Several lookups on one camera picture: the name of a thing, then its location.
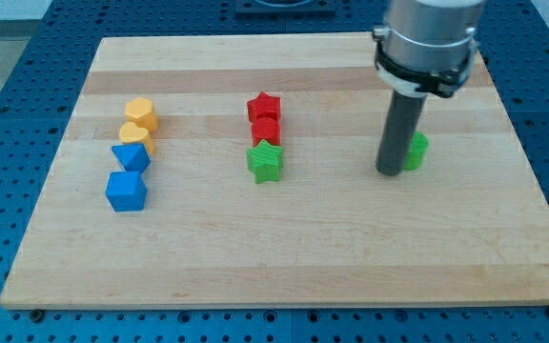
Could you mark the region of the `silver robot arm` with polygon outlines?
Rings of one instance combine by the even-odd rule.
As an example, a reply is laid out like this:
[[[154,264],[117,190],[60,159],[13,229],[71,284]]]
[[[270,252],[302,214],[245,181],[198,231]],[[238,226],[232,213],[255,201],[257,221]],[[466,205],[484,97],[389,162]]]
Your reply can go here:
[[[468,80],[484,0],[391,0],[373,28],[381,79],[407,97],[450,98]]]

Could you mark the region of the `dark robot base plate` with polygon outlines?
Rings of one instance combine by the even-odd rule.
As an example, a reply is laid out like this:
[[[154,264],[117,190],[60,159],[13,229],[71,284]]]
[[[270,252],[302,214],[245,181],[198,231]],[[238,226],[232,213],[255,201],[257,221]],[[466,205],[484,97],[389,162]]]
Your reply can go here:
[[[234,14],[300,14],[336,11],[336,0],[234,0]]]

